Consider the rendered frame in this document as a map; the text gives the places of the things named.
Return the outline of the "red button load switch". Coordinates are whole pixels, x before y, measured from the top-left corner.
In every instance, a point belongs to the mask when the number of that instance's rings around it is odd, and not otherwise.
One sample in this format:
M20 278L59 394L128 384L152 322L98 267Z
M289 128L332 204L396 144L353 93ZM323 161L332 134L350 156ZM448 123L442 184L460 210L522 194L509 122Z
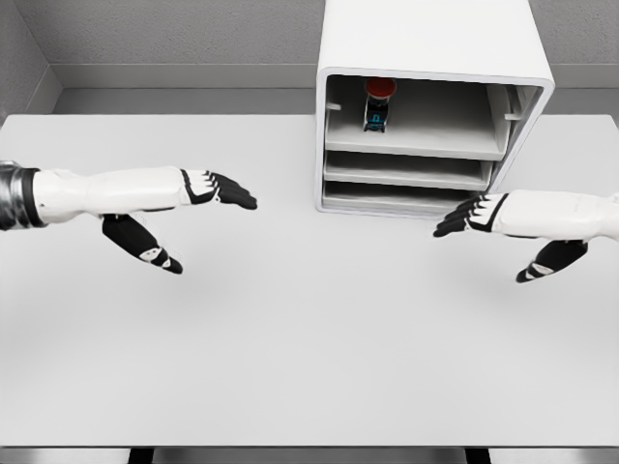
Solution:
M369 77L365 82L367 94L364 131L385 132L389 102L396 92L397 83L391 77Z

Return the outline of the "white tabletop storage cabinet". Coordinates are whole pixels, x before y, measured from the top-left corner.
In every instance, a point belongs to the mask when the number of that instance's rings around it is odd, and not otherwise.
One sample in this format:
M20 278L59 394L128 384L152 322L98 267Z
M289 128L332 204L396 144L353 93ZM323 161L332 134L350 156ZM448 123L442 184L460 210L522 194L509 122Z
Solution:
M314 198L322 212L440 216L325 208L323 168L333 75L503 85L511 135L504 158L493 161L489 185L499 189L541 116L555 82L528 0L326 0L316 73Z

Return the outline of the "shallow white cabinet drawer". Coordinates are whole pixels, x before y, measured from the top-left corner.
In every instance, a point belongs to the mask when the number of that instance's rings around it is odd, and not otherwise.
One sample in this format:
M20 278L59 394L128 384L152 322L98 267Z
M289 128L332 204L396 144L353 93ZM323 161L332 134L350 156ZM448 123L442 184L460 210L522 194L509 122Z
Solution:
M443 214L477 191L330 181L322 192L325 208L376 213Z
M485 190L493 162L329 151L323 178L330 182L430 189Z

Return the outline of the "tall white cabinet drawer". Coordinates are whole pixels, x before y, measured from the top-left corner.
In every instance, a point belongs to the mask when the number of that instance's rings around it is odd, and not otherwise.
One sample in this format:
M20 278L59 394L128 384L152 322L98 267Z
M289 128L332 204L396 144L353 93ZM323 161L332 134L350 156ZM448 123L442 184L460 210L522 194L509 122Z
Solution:
M386 129L363 130L365 79L333 75L327 101L340 106L328 117L328 150L498 161L511 135L503 85L400 79L389 101Z

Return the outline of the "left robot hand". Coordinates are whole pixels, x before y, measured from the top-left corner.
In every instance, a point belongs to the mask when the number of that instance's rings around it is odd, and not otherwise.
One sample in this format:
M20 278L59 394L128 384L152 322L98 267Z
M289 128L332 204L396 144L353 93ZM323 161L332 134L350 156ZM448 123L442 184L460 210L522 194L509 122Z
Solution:
M103 234L136 259L179 275L182 265L131 214L210 202L255 210L257 200L226 176L209 170L158 167L123 170L93 178L86 211L103 218Z

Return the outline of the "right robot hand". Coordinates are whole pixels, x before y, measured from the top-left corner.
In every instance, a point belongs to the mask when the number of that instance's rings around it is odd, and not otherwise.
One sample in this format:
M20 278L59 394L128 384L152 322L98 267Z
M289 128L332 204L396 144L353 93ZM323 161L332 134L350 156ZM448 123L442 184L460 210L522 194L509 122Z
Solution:
M442 238L467 230L512 238L549 240L526 268L518 283L551 276L571 266L588 251L588 242L602 234L601 198L594 195L542 190L480 194L449 212L433 236Z

